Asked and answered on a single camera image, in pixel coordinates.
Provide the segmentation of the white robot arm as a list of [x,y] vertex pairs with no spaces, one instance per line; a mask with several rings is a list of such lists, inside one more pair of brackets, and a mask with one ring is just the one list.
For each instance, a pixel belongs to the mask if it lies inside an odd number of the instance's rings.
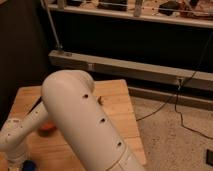
[[93,95],[93,78],[82,70],[50,74],[41,102],[24,119],[0,130],[0,151],[12,166],[28,157],[26,137],[51,119],[87,171],[145,171]]

